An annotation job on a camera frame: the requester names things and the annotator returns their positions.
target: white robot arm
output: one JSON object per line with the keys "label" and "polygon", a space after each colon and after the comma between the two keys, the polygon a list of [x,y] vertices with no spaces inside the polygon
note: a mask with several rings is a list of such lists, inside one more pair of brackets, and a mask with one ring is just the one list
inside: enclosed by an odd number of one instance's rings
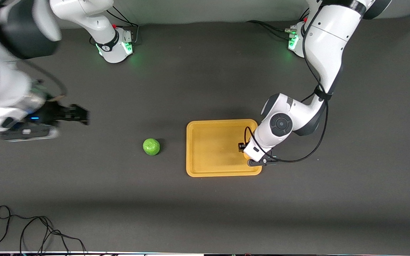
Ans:
{"label": "white robot arm", "polygon": [[16,61],[51,55],[61,40],[54,19],[83,26],[109,63],[132,54],[132,34],[114,28],[103,16],[113,0],[15,0],[0,2],[0,132],[20,141],[55,138],[57,120],[88,124],[88,112],[78,105],[62,107],[39,83],[16,68]]}
{"label": "white robot arm", "polygon": [[304,136],[316,130],[327,101],[333,94],[335,79],[342,70],[342,53],[348,40],[367,10],[371,11],[368,18],[374,18],[390,4],[387,0],[376,3],[374,0],[307,2],[310,16],[306,24],[301,21],[289,29],[295,35],[288,48],[300,57],[306,54],[307,63],[319,75],[319,85],[309,105],[284,94],[275,94],[267,100],[261,113],[263,120],[244,148],[244,153],[255,162],[266,157],[268,151],[292,132]]}
{"label": "white robot arm", "polygon": [[101,13],[111,8],[114,0],[50,0],[55,15],[80,25],[96,41],[99,54],[109,63],[120,63],[132,54],[132,34],[113,28]]}

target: plastic tray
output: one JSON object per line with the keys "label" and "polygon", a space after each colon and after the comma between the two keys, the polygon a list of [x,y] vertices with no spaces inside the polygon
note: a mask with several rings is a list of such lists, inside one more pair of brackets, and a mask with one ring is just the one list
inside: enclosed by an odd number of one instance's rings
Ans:
{"label": "plastic tray", "polygon": [[238,151],[246,126],[252,119],[192,121],[186,129],[186,171],[191,177],[257,175],[261,166],[250,167]]}

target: gray table surface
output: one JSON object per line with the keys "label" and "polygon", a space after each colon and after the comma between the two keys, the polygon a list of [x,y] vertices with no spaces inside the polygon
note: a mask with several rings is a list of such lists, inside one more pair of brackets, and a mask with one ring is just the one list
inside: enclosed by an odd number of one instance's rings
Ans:
{"label": "gray table surface", "polygon": [[[262,27],[143,26],[135,54],[114,65],[85,30],[65,30],[58,52],[34,62],[67,84],[62,102],[91,111],[91,125],[0,141],[0,204],[14,213],[45,214],[90,251],[410,255],[410,16],[362,21],[321,147],[252,177],[189,177],[185,131],[193,120],[260,121],[270,95],[312,92],[304,60]],[[292,135],[275,153],[301,157],[319,135]],[[150,137],[161,138],[158,156],[141,148]],[[25,224],[11,223],[0,250],[18,249]],[[29,228],[28,249],[42,235]],[[63,250],[58,239],[49,250]]]}

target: lime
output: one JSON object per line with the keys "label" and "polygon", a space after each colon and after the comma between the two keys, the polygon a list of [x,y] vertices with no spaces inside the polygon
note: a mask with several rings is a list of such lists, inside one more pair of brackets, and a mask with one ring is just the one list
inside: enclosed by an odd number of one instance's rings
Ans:
{"label": "lime", "polygon": [[159,142],[153,138],[147,138],[143,142],[143,150],[145,150],[145,153],[148,155],[156,155],[159,153],[160,149],[161,146],[159,145]]}

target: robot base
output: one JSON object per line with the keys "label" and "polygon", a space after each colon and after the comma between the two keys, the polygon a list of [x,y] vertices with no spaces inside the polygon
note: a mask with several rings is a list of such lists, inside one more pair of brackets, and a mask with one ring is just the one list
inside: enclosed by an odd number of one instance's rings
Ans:
{"label": "robot base", "polygon": [[133,53],[131,31],[126,31],[122,28],[116,28],[115,31],[119,34],[119,40],[111,51],[106,52],[104,49],[101,49],[96,45],[99,54],[104,57],[104,60],[108,63],[120,63]]}

